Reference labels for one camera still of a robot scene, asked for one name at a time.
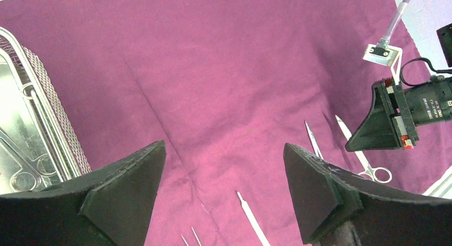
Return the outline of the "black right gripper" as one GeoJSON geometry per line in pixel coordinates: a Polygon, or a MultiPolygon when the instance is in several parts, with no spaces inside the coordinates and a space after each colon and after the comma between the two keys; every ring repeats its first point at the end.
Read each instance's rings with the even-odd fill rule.
{"type": "Polygon", "coordinates": [[[408,88],[387,78],[372,85],[369,113],[345,145],[349,152],[411,149],[417,128],[451,121],[451,78],[432,76],[408,88]]]}

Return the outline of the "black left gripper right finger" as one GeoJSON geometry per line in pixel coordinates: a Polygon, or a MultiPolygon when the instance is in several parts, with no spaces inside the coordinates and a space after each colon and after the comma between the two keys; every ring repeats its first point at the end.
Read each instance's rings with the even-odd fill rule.
{"type": "Polygon", "coordinates": [[[302,242],[451,245],[451,201],[386,186],[291,143],[284,164],[302,242]]]}

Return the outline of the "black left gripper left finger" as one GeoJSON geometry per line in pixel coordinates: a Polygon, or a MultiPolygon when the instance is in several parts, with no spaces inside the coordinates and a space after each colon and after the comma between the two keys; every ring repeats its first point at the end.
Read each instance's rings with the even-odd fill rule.
{"type": "Polygon", "coordinates": [[[1,196],[1,245],[144,245],[164,141],[37,192],[1,196]]]}

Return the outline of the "steel surgical forceps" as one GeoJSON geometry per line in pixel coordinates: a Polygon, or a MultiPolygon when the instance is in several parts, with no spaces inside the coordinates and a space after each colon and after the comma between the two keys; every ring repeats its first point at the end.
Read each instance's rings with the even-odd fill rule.
{"type": "MultiPolygon", "coordinates": [[[[344,137],[347,140],[350,140],[352,133],[349,130],[348,126],[338,115],[335,115],[335,119],[336,119],[344,137]]],[[[381,166],[373,167],[362,151],[354,151],[354,153],[356,154],[356,156],[363,168],[363,171],[358,173],[359,176],[366,178],[366,179],[370,179],[373,182],[377,182],[377,183],[381,183],[381,184],[387,184],[390,181],[392,181],[393,175],[388,168],[381,167],[381,166]],[[387,178],[386,179],[379,178],[378,174],[377,174],[379,171],[383,171],[387,175],[387,178]]]]}

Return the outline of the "remaining steel instrument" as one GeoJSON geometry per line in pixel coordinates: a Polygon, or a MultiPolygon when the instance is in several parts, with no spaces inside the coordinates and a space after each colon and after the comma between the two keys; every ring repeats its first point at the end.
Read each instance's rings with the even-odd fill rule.
{"type": "Polygon", "coordinates": [[[243,209],[253,231],[255,232],[256,236],[258,237],[259,241],[263,246],[270,246],[270,242],[268,241],[267,237],[265,236],[263,230],[261,229],[259,223],[257,222],[248,202],[243,198],[240,192],[236,191],[236,194],[239,198],[241,208],[243,209]]]}

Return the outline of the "perforated steel instrument tray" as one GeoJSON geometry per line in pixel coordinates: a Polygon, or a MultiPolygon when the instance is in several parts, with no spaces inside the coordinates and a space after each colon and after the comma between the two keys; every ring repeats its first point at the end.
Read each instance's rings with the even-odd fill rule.
{"type": "Polygon", "coordinates": [[[43,63],[5,28],[1,29],[2,137],[31,158],[49,155],[57,175],[44,188],[91,171],[43,63]]]}

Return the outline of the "purple cloth wrap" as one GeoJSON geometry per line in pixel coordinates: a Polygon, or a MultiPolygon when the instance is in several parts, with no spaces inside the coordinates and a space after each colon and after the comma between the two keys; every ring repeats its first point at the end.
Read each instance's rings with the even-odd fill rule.
{"type": "Polygon", "coordinates": [[[1,26],[43,62],[92,169],[158,140],[146,245],[301,245],[285,143],[355,173],[354,130],[387,67],[362,59],[394,0],[4,0],[1,26]]]}

